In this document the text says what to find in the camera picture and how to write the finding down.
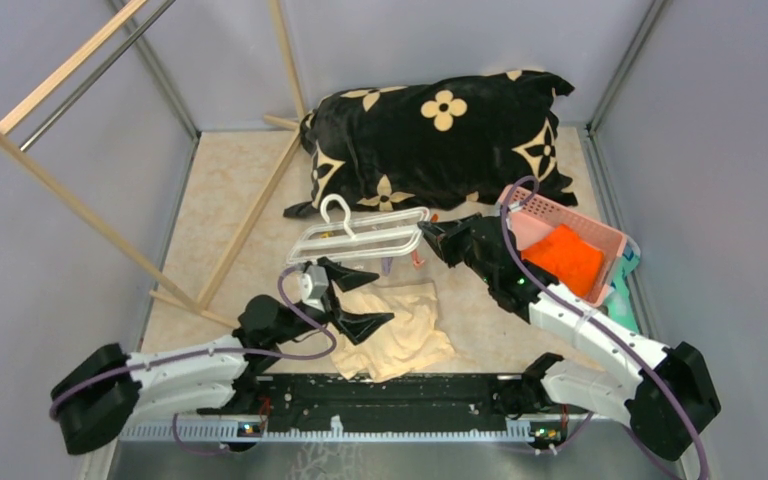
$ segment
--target pink basket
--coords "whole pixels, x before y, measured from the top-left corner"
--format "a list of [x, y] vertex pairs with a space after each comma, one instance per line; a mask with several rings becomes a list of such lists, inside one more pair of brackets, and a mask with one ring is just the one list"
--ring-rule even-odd
[[[505, 200], [505, 195], [511, 187], [505, 188], [499, 203]], [[518, 188], [514, 192], [511, 203], [525, 200], [530, 192], [524, 188]], [[599, 275], [593, 288], [583, 300], [594, 307], [598, 307], [608, 296], [611, 289], [611, 281], [614, 277], [619, 258], [625, 249], [625, 234], [604, 223], [593, 220], [590, 217], [576, 213], [573, 210], [560, 205], [541, 195], [535, 195], [522, 210], [511, 213], [511, 230], [516, 236], [517, 249], [522, 251], [546, 238], [554, 229], [566, 225], [570, 227], [582, 240], [591, 247], [605, 254]]]

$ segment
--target hanger hook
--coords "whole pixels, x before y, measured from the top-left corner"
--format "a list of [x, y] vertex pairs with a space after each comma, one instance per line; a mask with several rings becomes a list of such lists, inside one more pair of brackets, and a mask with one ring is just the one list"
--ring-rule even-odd
[[326, 195], [319, 204], [320, 215], [322, 215], [325, 223], [331, 223], [331, 217], [328, 216], [328, 204], [332, 201], [339, 203], [340, 208], [343, 209], [343, 213], [345, 214], [345, 218], [343, 219], [343, 229], [346, 230], [346, 233], [350, 237], [354, 238], [356, 236], [355, 232], [351, 229], [351, 227], [349, 227], [349, 220], [352, 218], [352, 211], [349, 210], [349, 205], [346, 203], [346, 200], [343, 197], [336, 193]]

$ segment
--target beige cloth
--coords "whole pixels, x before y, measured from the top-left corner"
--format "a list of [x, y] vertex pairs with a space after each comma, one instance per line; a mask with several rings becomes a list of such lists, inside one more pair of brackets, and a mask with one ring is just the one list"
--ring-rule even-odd
[[331, 360], [346, 378], [367, 371], [374, 382], [383, 382], [455, 356], [449, 337], [434, 328], [437, 291], [433, 283], [368, 285], [340, 294], [340, 305], [352, 313], [395, 315], [360, 345], [352, 345], [345, 336], [338, 335]]

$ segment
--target orange cloth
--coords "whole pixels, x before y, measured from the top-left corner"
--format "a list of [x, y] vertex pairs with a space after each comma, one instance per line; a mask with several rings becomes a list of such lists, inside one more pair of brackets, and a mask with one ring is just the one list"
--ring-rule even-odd
[[584, 297], [596, 283], [605, 254], [588, 245], [568, 226], [561, 225], [520, 256], [558, 277], [576, 296]]

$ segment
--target floral pattern pillow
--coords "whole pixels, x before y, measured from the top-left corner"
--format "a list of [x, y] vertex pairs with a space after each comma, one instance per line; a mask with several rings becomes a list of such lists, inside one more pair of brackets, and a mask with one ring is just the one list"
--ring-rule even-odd
[[514, 70], [330, 95], [302, 121], [311, 199], [284, 216], [312, 215], [330, 193], [358, 211], [492, 204], [525, 175], [540, 179], [541, 195], [577, 205], [557, 169], [551, 111], [572, 91], [557, 75]]

